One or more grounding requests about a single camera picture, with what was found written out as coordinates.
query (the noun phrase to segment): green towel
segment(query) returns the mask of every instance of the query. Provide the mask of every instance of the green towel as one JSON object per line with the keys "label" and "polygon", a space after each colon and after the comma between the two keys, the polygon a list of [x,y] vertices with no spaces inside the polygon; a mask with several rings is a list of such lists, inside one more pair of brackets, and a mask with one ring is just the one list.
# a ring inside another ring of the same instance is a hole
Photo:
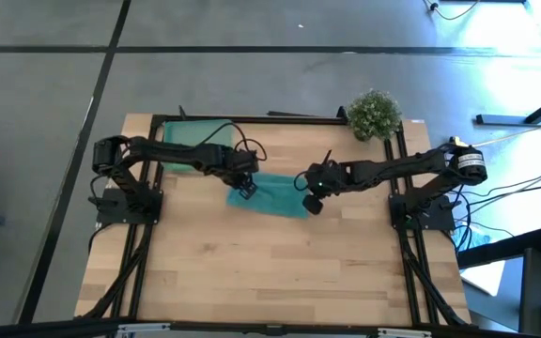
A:
{"label": "green towel", "polygon": [[[228,119],[166,122],[164,124],[164,141],[166,143],[195,146],[223,124],[230,122],[231,120]],[[233,127],[226,126],[222,128],[207,143],[233,146]],[[186,173],[194,170],[191,165],[186,164],[163,163],[162,165],[165,170],[178,173]]]}
{"label": "green towel", "polygon": [[[229,206],[241,207],[252,211],[306,219],[308,211],[301,204],[306,192],[298,192],[293,187],[294,177],[256,173],[253,175],[254,183],[258,187],[250,199],[241,197],[236,190],[230,189],[226,197]],[[298,179],[298,186],[303,187],[306,181],[303,177]]]}

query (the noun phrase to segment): wooden table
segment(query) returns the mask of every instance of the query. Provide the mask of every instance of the wooden table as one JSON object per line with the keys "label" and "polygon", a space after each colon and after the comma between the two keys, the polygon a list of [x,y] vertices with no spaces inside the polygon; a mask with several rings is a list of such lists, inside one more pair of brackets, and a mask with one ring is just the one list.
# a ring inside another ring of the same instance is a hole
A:
{"label": "wooden table", "polygon": [[[122,134],[147,137],[151,117],[127,115]],[[267,149],[269,159],[260,164],[265,173],[296,175],[322,161],[328,149],[336,161],[385,161],[380,140],[356,141],[345,126],[240,126]],[[404,127],[409,154],[429,149],[423,121],[405,121]],[[395,140],[393,145],[397,154]],[[131,170],[138,177],[140,165]],[[430,178],[415,177],[415,185]],[[229,207],[228,188],[216,177],[165,173],[162,189],[162,216],[153,230],[139,319],[411,324],[402,258],[390,226],[389,182],[327,198],[321,214],[307,220]],[[96,237],[77,315],[90,310],[116,277],[127,228],[115,225]],[[457,314],[470,320],[452,243],[439,232],[425,231],[425,246],[434,284]],[[131,284],[122,315],[128,311]],[[416,291],[427,321],[418,281]]]}

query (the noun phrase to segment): concrete floor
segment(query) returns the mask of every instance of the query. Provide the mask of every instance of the concrete floor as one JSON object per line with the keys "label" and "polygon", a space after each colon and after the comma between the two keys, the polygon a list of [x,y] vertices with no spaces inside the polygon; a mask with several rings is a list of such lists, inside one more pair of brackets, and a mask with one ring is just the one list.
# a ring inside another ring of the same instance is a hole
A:
{"label": "concrete floor", "polygon": [[[0,44],[107,45],[120,4],[29,0],[20,6],[0,0]],[[441,9],[457,13],[467,5]],[[428,16],[420,0],[140,0],[131,5],[120,45],[497,50],[490,57],[117,54],[90,145],[118,133],[126,113],[175,114],[181,104],[192,115],[268,110],[333,115],[338,105],[371,87],[390,91],[406,118],[424,119],[432,146],[451,135],[476,143],[519,131],[476,127],[472,119],[482,113],[525,115],[541,106],[541,31],[522,5],[480,4],[470,15],[446,22]],[[0,227],[0,325],[15,320],[102,59],[102,54],[0,54],[0,213],[8,219]],[[541,131],[484,151],[489,180],[477,191],[541,174]],[[86,201],[90,160],[88,146],[37,321],[73,314],[96,214]],[[539,228],[541,192],[510,197],[478,212],[475,220],[515,234]]]}

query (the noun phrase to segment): potted plant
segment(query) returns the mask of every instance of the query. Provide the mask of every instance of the potted plant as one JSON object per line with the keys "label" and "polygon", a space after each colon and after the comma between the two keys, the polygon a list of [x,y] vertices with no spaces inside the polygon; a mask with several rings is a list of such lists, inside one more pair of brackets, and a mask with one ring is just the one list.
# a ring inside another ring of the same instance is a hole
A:
{"label": "potted plant", "polygon": [[349,105],[348,124],[359,141],[389,139],[400,127],[398,103],[386,92],[371,89]]}

